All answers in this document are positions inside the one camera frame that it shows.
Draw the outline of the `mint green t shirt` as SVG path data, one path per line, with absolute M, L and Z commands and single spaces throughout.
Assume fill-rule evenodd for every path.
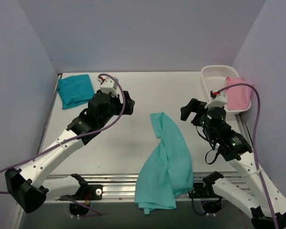
M 150 115 L 160 140 L 143 165 L 135 186 L 134 203 L 145 215 L 157 209 L 175 209 L 175 198 L 193 188 L 191 156 L 176 123 L 164 112 Z

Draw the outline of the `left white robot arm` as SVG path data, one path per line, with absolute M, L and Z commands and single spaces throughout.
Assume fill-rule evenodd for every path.
M 81 200 L 89 190 L 88 183 L 78 174 L 48 180 L 48 175 L 72 153 L 87 145 L 113 116 L 131 115 L 134 108 L 127 91 L 123 99 L 112 97 L 100 90 L 88 102 L 78 117 L 67 126 L 62 134 L 38 158 L 20 168 L 9 168 L 5 180 L 9 194 L 26 213 L 32 213 L 46 200 L 74 198 Z

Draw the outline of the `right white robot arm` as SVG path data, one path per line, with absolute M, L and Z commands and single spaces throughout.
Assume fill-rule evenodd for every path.
M 222 107 L 206 108 L 195 98 L 181 108 L 181 120 L 195 113 L 191 123 L 203 129 L 200 137 L 209 143 L 216 156 L 222 156 L 252 191 L 248 194 L 215 171 L 203 178 L 202 191 L 228 200 L 251 220 L 256 229 L 284 229 L 286 227 L 286 197 L 275 187 L 260 165 L 255 164 L 254 152 L 247 140 L 226 122 Z

